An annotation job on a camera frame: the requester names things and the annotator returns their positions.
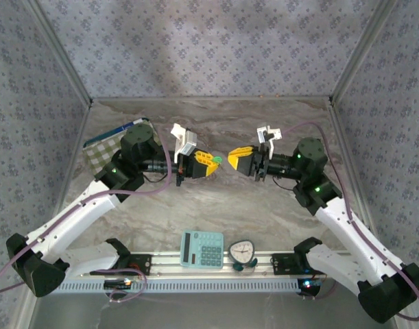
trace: calculator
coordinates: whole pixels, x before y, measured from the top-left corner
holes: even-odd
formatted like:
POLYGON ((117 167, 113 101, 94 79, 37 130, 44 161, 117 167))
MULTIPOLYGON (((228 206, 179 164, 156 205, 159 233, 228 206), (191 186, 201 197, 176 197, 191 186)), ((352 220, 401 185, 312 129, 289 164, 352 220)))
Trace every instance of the calculator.
POLYGON ((222 233, 186 230, 180 245, 180 264, 196 269, 223 268, 222 233))

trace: wall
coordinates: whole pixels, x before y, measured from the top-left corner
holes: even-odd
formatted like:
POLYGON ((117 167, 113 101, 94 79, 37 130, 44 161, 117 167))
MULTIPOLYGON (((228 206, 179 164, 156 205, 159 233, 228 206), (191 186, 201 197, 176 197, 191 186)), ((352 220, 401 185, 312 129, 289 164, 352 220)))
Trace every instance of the wall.
MULTIPOLYGON (((21 3, 0 3, 0 269, 6 239, 50 219, 84 110, 21 3)), ((0 295, 0 328, 18 294, 0 295)))
POLYGON ((40 0, 91 97, 330 95, 378 0, 40 0))
POLYGON ((419 265, 419 1, 399 1, 338 104, 382 241, 419 265))

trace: green checkered cloth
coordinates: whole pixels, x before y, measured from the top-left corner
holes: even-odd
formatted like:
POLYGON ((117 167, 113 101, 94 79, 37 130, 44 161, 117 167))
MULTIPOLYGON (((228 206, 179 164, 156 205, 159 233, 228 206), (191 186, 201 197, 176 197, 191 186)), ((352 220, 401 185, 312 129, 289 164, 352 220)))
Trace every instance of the green checkered cloth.
MULTIPOLYGON (((153 125, 149 121, 142 119, 133 121, 133 124, 135 125, 138 123, 144 123, 153 128, 153 125)), ((121 148, 121 138, 126 132, 126 130, 122 130, 121 132, 89 144, 83 148, 83 154, 93 175, 99 173, 103 167, 112 160, 113 155, 121 148)), ((156 133, 154 134, 154 140, 160 144, 160 140, 156 133)))

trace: table surface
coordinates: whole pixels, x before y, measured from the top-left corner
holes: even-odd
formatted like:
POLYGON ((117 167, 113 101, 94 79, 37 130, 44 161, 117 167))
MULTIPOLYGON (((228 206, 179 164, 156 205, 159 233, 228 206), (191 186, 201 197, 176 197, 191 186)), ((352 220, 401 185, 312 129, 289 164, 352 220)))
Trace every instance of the table surface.
MULTIPOLYGON (((224 234, 224 245, 251 239, 257 250, 290 250, 310 236, 321 239, 332 249, 344 249, 333 233, 308 211, 301 208, 291 191, 277 187, 272 179, 255 182, 236 172, 227 161, 228 152, 246 145, 258 145, 256 128, 263 123, 287 129, 302 121, 318 122, 327 133, 337 168, 346 174, 335 132, 325 101, 102 101, 94 102, 86 125, 84 140, 140 117, 149 118, 174 149, 169 133, 173 123, 197 133, 200 149, 221 156, 223 163, 207 178, 188 179, 181 187, 174 183, 158 195, 129 197, 117 209, 98 219, 75 240, 71 248, 99 244, 118 238, 131 251, 178 251, 182 232, 216 231, 224 234)), ((292 154, 301 138, 320 137, 315 127, 302 127, 275 142, 275 153, 292 154)), ((328 164, 326 174, 334 181, 328 164)), ((67 204, 93 179, 83 157, 77 157, 67 204)), ((148 191, 162 183, 146 183, 148 191)), ((294 182, 279 184, 293 187, 294 182)))

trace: purple cable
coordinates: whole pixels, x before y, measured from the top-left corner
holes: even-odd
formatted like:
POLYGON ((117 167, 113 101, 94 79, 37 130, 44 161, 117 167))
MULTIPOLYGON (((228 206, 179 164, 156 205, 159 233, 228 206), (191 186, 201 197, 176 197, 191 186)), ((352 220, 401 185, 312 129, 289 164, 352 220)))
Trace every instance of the purple cable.
POLYGON ((115 289, 108 296, 110 298, 110 302, 112 302, 112 303, 124 303, 124 302, 128 302, 129 300, 133 300, 134 298, 139 297, 139 295, 142 294, 144 292, 144 290, 146 290, 147 285, 148 285, 147 276, 143 272, 139 271, 138 269, 98 269, 96 272, 100 272, 100 273, 134 272, 134 273, 137 273, 140 276, 142 276, 143 286, 142 286, 140 291, 131 295, 128 298, 123 298, 121 300, 114 300, 112 297, 115 293, 124 293, 126 295, 128 294, 127 291, 124 291, 124 290, 121 290, 121 289, 115 289))
MULTIPOLYGON (((334 161, 333 158, 331 156, 331 151, 330 151, 330 147, 328 144, 328 140, 326 139, 325 136, 325 132, 322 129, 322 127, 320 127, 319 124, 317 124, 314 121, 305 121, 302 123, 299 123, 298 125, 295 125, 287 130, 285 130, 282 135, 288 134, 289 132, 292 132, 293 130, 302 127, 304 125, 314 125, 317 129, 319 129, 320 134, 322 135, 322 138, 324 140, 324 145, 325 145, 325 149, 326 152, 330 158, 330 164, 335 172, 335 175, 337 176, 337 180, 339 181, 339 184, 342 188, 342 193, 344 196, 344 201, 345 201, 345 207, 346 207, 346 213, 348 214, 348 218, 350 219, 350 222, 352 224, 352 226, 354 227, 354 230, 357 232, 357 234, 363 239, 363 241, 369 245, 369 247, 372 249, 372 251, 374 251, 377 255, 379 255, 379 257, 386 263, 388 264, 394 271, 396 271, 403 279, 404 281, 411 287, 411 289, 414 291, 416 297, 419 300, 419 290, 418 288, 415 286, 415 284, 409 279, 409 277, 403 272, 401 271, 401 269, 399 269, 394 263, 392 263, 389 259, 387 259, 387 257, 366 237, 366 235, 360 230, 360 227, 357 225, 357 223, 352 219, 352 212, 351 212, 351 208, 350 208, 350 204, 349 204, 349 198, 348 198, 348 194, 346 192, 346 188, 344 185, 343 180, 340 177, 339 172, 337 171, 336 166, 334 165, 334 161)), ((419 316, 417 317, 408 317, 407 315, 403 315, 403 314, 397 314, 399 317, 409 320, 409 321, 419 321, 419 316)))
MULTIPOLYGON (((74 207, 72 207, 71 209, 69 209, 64 215, 62 215, 59 219, 57 219, 52 225, 50 225, 36 240, 32 241, 29 245, 27 245, 26 247, 24 247, 21 251, 19 251, 17 254, 15 254, 10 261, 5 264, 4 267, 2 267, 2 270, 0 271, 0 279, 1 277, 6 273, 6 271, 8 270, 9 267, 11 267, 21 256, 23 256, 28 250, 30 250, 31 248, 33 248, 37 243, 38 240, 44 239, 52 230, 54 230, 55 228, 57 228, 64 220, 66 220, 66 218, 68 218, 69 216, 71 216, 75 211, 77 211, 79 208, 82 207, 82 205, 91 202, 94 199, 97 199, 98 197, 102 197, 104 195, 109 195, 109 194, 126 194, 126 195, 154 195, 157 193, 162 192, 163 190, 165 190, 168 186, 169 183, 171 181, 171 158, 169 157, 169 151, 167 149, 167 146, 164 142, 164 140, 162 139, 162 136, 158 133, 159 139, 160 139, 160 143, 162 144, 162 148, 165 154, 165 158, 167 160, 167 179, 165 180, 165 183, 163 184, 162 187, 158 188, 157 190, 154 191, 125 191, 125 190, 107 190, 107 191, 102 191, 102 192, 98 192, 94 195, 91 195, 90 197, 87 197, 86 199, 82 200, 80 203, 76 204, 74 207)), ((5 291, 17 288, 18 286, 22 285, 23 283, 18 283, 18 284, 13 284, 12 286, 0 289, 0 293, 3 293, 5 291)))

